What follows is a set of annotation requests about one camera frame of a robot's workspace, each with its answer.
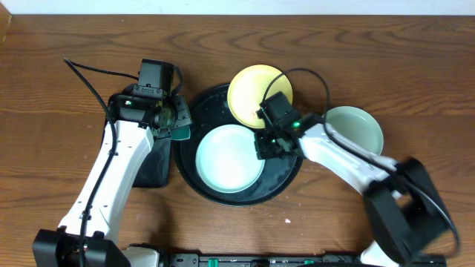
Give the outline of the green yellow sponge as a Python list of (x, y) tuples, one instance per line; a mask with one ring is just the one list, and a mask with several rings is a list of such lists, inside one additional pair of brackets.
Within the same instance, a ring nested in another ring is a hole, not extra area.
[(170, 132), (170, 139), (174, 141), (183, 141), (190, 139), (191, 128), (190, 125), (184, 125), (178, 128), (172, 128)]

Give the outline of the yellow plate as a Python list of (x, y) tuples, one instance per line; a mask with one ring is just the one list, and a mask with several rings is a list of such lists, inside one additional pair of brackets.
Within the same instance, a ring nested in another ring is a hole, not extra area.
[(241, 70), (231, 81), (227, 93), (229, 110), (239, 123), (254, 129), (265, 124), (257, 111), (271, 81), (282, 71), (269, 65), (253, 65)]

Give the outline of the light green plate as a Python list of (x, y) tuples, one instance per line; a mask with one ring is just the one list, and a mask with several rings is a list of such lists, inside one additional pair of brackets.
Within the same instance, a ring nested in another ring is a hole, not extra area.
[(257, 158), (253, 131), (241, 125), (222, 125), (200, 141), (195, 165), (205, 185), (233, 194), (257, 181), (265, 161)]
[(382, 153), (382, 129), (368, 112), (352, 106), (340, 106), (327, 111), (327, 115), (327, 122), (342, 136), (375, 154)]

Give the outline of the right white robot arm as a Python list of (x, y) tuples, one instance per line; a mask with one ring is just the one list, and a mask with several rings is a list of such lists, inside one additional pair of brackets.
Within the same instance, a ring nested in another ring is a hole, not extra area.
[(351, 142), (325, 117), (302, 116), (278, 92), (257, 111), (264, 128), (255, 134), (259, 159), (296, 154), (323, 165), (363, 197), (374, 241), (361, 254), (364, 264), (403, 266), (453, 222), (423, 164), (397, 162)]

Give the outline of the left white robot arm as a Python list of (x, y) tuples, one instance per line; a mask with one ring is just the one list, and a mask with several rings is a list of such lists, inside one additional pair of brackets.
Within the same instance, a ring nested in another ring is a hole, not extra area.
[(191, 114), (178, 66), (143, 59), (135, 83), (108, 101), (65, 60), (105, 112), (98, 157), (85, 185), (56, 230), (39, 230), (33, 241), (37, 266), (161, 266), (162, 253), (151, 245), (118, 248), (123, 210), (137, 174), (155, 143), (189, 139)]

